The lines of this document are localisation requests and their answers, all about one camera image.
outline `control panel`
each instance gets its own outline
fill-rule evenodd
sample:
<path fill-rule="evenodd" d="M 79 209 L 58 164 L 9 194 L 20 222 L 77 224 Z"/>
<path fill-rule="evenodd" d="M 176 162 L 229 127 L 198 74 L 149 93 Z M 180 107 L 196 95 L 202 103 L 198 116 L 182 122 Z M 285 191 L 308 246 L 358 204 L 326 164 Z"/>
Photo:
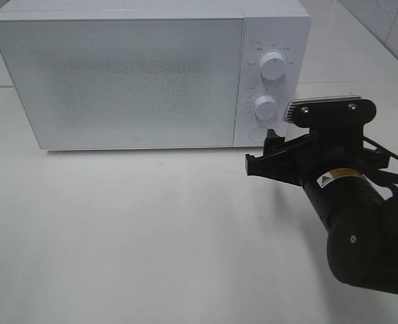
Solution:
<path fill-rule="evenodd" d="M 234 146 L 262 146 L 268 129 L 285 136 L 310 18 L 246 18 Z"/>

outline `white knob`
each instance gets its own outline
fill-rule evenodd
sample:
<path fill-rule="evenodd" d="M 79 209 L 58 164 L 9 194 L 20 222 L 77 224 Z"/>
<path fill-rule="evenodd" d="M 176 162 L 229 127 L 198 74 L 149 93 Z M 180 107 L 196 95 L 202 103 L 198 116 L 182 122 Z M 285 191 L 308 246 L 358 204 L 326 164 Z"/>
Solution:
<path fill-rule="evenodd" d="M 283 53 L 270 51 L 259 59 L 260 74 L 267 80 L 277 80 L 286 72 L 287 58 Z"/>
<path fill-rule="evenodd" d="M 261 96 L 253 102 L 253 110 L 258 119 L 268 120 L 275 116 L 278 107 L 272 96 Z"/>

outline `warning label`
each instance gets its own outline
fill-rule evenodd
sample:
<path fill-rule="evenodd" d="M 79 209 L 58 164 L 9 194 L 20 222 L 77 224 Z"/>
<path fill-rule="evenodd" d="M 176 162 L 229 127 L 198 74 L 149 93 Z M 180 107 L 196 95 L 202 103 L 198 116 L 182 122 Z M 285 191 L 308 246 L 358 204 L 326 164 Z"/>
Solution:
<path fill-rule="evenodd" d="M 331 182 L 345 177 L 358 177 L 364 179 L 364 176 L 360 172 L 354 169 L 349 169 L 347 167 L 341 167 L 339 169 L 330 170 L 322 174 L 317 179 L 317 182 L 321 188 L 324 188 L 325 186 L 329 185 Z"/>

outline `microwave oven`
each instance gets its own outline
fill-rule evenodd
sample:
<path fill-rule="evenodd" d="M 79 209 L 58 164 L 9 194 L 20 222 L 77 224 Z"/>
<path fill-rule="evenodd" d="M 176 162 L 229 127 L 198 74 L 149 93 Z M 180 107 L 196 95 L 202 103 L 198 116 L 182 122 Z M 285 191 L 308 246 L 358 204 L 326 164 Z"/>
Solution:
<path fill-rule="evenodd" d="M 11 0 L 0 52 L 42 149 L 261 146 L 310 23 L 297 0 Z"/>

